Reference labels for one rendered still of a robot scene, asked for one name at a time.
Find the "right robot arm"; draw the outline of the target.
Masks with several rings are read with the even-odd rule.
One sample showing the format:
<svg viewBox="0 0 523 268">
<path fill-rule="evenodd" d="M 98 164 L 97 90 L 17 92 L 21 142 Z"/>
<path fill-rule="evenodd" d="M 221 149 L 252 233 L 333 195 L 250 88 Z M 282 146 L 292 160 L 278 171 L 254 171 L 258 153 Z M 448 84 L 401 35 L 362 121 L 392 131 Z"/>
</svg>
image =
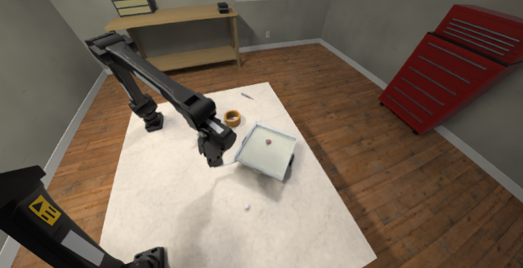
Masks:
<svg viewBox="0 0 523 268">
<path fill-rule="evenodd" d="M 0 173 L 0 230 L 53 268 L 162 268 L 161 247 L 127 264 L 109 255 L 55 203 L 44 176 L 38 165 Z"/>
</svg>

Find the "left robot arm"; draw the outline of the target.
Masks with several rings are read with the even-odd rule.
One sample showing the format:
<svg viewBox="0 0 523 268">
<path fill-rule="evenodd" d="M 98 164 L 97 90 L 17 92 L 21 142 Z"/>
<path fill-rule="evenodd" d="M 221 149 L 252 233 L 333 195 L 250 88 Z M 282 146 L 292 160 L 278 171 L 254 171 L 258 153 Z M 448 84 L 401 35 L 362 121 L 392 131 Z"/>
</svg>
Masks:
<svg viewBox="0 0 523 268">
<path fill-rule="evenodd" d="M 108 65 L 118 79 L 130 98 L 130 109 L 134 109 L 134 113 L 143 118 L 146 131 L 161 127 L 163 114 L 155 111 L 158 105 L 152 96 L 148 93 L 145 94 L 146 97 L 143 96 L 130 72 L 171 103 L 188 125 L 199 132 L 199 143 L 204 153 L 206 149 L 210 168 L 220 167 L 224 163 L 220 148 L 229 150 L 234 145 L 237 134 L 215 117 L 217 107 L 213 99 L 182 86 L 139 56 L 136 43 L 125 34 L 106 33 L 84 42 L 95 58 Z"/>
</svg>

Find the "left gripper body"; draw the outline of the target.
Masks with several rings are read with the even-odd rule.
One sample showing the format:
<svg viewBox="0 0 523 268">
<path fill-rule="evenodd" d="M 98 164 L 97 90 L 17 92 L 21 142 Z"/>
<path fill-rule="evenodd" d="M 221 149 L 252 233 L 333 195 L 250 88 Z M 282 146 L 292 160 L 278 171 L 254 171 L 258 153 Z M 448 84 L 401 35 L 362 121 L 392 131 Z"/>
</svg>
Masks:
<svg viewBox="0 0 523 268">
<path fill-rule="evenodd" d="M 202 140 L 204 140 L 204 139 L 202 139 Z M 210 140 L 204 140 L 204 141 L 210 141 Z M 204 154 L 204 151 L 203 151 L 203 149 L 202 149 L 202 147 L 201 147 L 201 145 L 199 143 L 199 138 L 197 139 L 197 142 L 198 142 L 198 147 L 199 147 L 199 154 L 202 155 L 202 154 Z M 222 148 L 220 148 L 220 150 L 224 151 L 224 149 L 222 149 Z"/>
</svg>

